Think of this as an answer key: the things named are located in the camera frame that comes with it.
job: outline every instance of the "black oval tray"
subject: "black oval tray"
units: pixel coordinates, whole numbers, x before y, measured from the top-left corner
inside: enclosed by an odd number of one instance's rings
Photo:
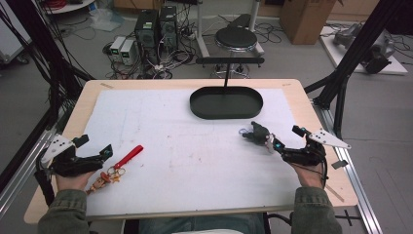
[[[189,102],[192,112],[203,119],[248,119],[261,111],[261,95],[242,86],[202,87]]]

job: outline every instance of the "equipment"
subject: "equipment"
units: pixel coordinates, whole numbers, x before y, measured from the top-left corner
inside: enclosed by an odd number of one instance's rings
[[[124,36],[118,36],[115,42],[113,42],[112,46],[110,46],[110,53],[112,54],[112,59],[114,61],[122,62],[122,56],[120,52],[126,39],[127,38]]]
[[[325,150],[323,144],[328,144],[336,147],[351,148],[349,144],[331,135],[330,133],[320,130],[317,133],[310,133],[305,128],[299,128],[294,125],[292,131],[301,137],[306,138],[306,146],[300,149],[286,148],[274,134],[270,134],[267,128],[251,122],[253,131],[240,130],[243,137],[253,140],[256,144],[265,144],[272,152],[276,150],[282,156],[282,159],[288,164],[298,164],[302,166],[316,166],[322,164],[322,184],[325,186],[327,180],[327,160],[325,158]]]
[[[143,64],[159,64],[160,26],[157,10],[142,10],[134,28]]]
[[[178,49],[178,40],[175,6],[165,6],[161,8],[160,23],[164,50],[168,52],[176,51]]]
[[[76,148],[84,145],[89,141],[87,135],[80,138],[74,138],[72,141],[67,138],[56,135],[54,141],[46,151],[43,162],[53,159],[49,166],[51,173],[56,173],[64,177],[74,177],[88,172],[94,172],[103,167],[103,163],[113,155],[112,146],[109,144],[103,148],[99,155],[88,158],[76,156]]]
[[[355,23],[349,29],[337,32],[334,36],[333,43],[335,45],[344,45],[346,50],[348,50],[361,31],[361,28],[361,23]],[[392,63],[388,61],[388,58],[394,54],[394,52],[394,40],[386,38],[382,32],[360,64],[370,74],[379,73],[383,68]]]
[[[124,65],[133,65],[137,58],[134,40],[127,39],[121,49],[121,56]]]
[[[76,148],[88,141],[87,135],[74,138],[73,140],[56,135],[47,150],[37,157],[34,176],[42,189],[48,206],[55,199],[55,192],[52,188],[52,174],[75,177],[88,172],[94,172],[103,168],[103,163],[112,157],[113,150],[110,144],[100,150],[99,155],[87,158],[77,157]],[[50,160],[53,160],[51,165],[48,168],[44,168],[43,164],[47,164]]]

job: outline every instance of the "red handle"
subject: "red handle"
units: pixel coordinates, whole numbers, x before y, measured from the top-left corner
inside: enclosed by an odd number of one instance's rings
[[[132,159],[134,156],[136,156],[140,151],[143,150],[142,145],[138,145],[135,147],[127,156],[125,156],[119,163],[115,164],[113,167],[115,170],[120,169],[122,166],[124,166],[130,159]]]

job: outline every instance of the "floor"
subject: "floor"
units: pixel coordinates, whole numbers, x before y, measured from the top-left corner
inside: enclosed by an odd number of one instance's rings
[[[60,23],[70,24],[86,20],[86,12],[68,14]],[[205,28],[223,26],[221,18],[205,20]],[[277,19],[260,18],[275,26]],[[112,42],[116,35],[128,35],[134,28],[134,20],[125,20],[112,32],[92,30],[90,20],[72,25],[72,33],[64,41],[68,50],[93,77],[107,79],[111,72],[110,62],[102,48]],[[312,46],[293,46],[283,32],[271,35],[279,43],[261,43],[265,51],[265,63],[261,68],[251,65],[253,78],[294,78],[304,87],[313,84],[334,70],[320,42]],[[260,42],[265,38],[258,36]],[[404,38],[413,46],[413,40]],[[211,37],[206,37],[212,56],[222,53],[213,46]],[[413,58],[394,54],[399,61],[407,62],[406,75],[367,75],[354,73],[348,84],[343,119],[343,139],[353,148],[350,150],[362,186],[383,233],[413,233]],[[172,71],[172,79],[208,78],[211,67],[201,65],[180,66]],[[315,98],[319,91],[309,94]],[[35,65],[12,62],[0,70],[0,147],[2,155],[0,170],[4,170],[31,130],[48,108],[48,86]],[[26,182],[14,203],[0,220],[0,232],[35,233],[36,225],[24,223],[23,216],[37,184],[32,177]],[[358,216],[357,209],[348,208],[349,215]],[[344,215],[337,209],[337,215]],[[340,220],[344,233],[366,233],[359,220]],[[288,233],[289,227],[272,219],[273,233]],[[121,221],[94,222],[92,230],[99,233],[120,233]]]

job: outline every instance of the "sleeve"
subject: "sleeve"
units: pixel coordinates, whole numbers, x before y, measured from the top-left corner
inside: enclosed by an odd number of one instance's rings
[[[37,232],[89,234],[86,197],[86,193],[80,190],[59,191],[47,213],[39,220]]]
[[[295,192],[292,234],[341,234],[327,193],[320,188],[300,187]]]

